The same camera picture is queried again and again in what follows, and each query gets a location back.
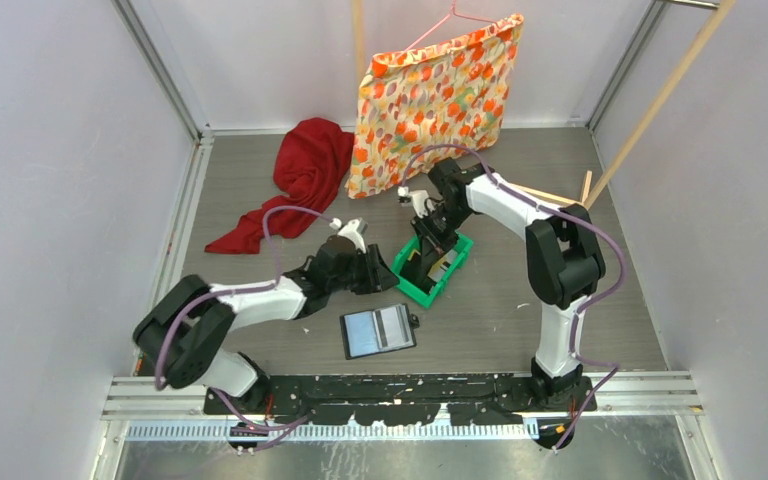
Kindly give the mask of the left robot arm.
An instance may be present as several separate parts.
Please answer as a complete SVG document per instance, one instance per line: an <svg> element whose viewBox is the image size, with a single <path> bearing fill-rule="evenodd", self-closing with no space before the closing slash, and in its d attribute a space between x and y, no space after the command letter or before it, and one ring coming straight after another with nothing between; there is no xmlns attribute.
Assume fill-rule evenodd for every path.
<svg viewBox="0 0 768 480"><path fill-rule="evenodd" d="M305 263L274 281L209 284L191 274L137 324L132 340L157 367L156 386L182 389L201 384L228 395L240 412L258 412L267 398L266 375L245 354L223 349L227 335L266 321L305 318L349 291L377 294L398 285L379 248L329 237Z"/></svg>

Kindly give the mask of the black card holder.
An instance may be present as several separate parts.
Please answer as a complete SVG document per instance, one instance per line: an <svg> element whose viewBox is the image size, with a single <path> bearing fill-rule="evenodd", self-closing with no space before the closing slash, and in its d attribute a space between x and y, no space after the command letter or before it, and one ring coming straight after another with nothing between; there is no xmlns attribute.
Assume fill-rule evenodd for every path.
<svg viewBox="0 0 768 480"><path fill-rule="evenodd" d="M420 327L405 303L342 315L339 323L347 360L413 348Z"/></svg>

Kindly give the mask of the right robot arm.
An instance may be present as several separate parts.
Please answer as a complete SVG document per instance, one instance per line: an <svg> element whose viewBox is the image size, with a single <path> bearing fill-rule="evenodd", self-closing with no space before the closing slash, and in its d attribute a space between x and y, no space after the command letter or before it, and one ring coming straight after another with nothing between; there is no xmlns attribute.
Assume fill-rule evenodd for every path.
<svg viewBox="0 0 768 480"><path fill-rule="evenodd" d="M541 329L531 360L530 392L544 410L556 410L582 381L583 366L574 356L581 320L577 308L596 292L606 266L596 234L588 229L586 208L557 209L527 195L481 164L461 168L452 159L429 173L439 195L398 188L399 201L413 208L411 221L418 246L407 257L401 276L421 290L438 285L436 274L460 239L461 225L485 215L518 235L525 244L526 274L541 302Z"/></svg>

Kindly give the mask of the green plastic bin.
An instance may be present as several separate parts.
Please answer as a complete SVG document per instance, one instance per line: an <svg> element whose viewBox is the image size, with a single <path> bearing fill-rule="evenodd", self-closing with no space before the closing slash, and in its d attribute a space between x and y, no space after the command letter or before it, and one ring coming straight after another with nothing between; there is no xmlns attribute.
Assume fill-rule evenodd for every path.
<svg viewBox="0 0 768 480"><path fill-rule="evenodd" d="M392 270L399 279L397 288L423 308L429 309L445 290L449 280L469 257L474 242L460 234L453 249L436 260L427 275L416 276L420 264L420 242L413 237L395 256Z"/></svg>

